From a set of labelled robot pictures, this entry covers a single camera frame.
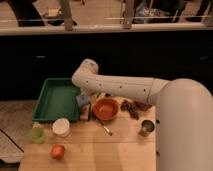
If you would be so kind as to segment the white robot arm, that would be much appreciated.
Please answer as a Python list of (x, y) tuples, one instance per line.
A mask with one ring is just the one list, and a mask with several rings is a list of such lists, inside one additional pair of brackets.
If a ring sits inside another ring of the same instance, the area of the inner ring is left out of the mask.
[(213, 171), (213, 94), (200, 82), (179, 78), (106, 76), (82, 61), (71, 77), (91, 94), (104, 92), (155, 107), (156, 171)]

